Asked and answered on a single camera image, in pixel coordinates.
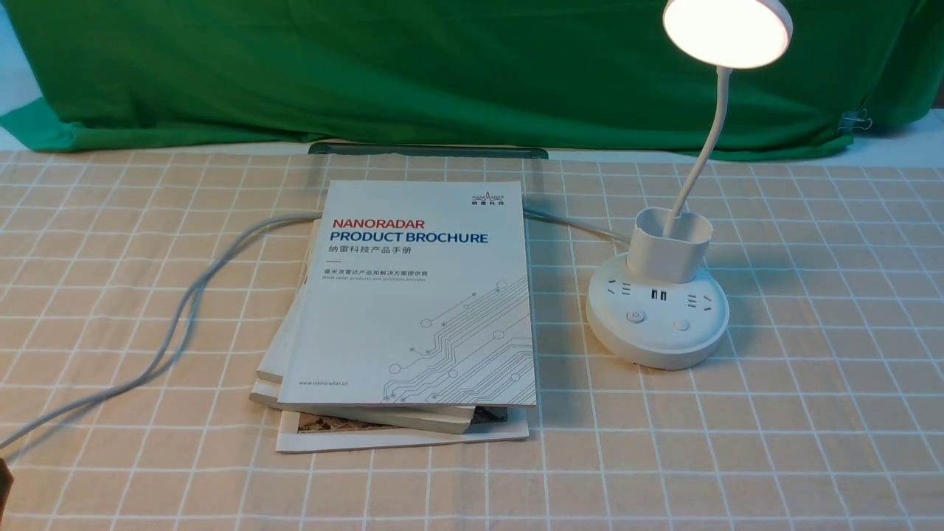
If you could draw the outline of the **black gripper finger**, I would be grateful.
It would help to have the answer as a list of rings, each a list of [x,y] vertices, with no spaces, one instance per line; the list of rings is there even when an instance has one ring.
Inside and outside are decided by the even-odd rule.
[[[0,516],[3,518],[14,485],[13,473],[4,458],[0,458]]]

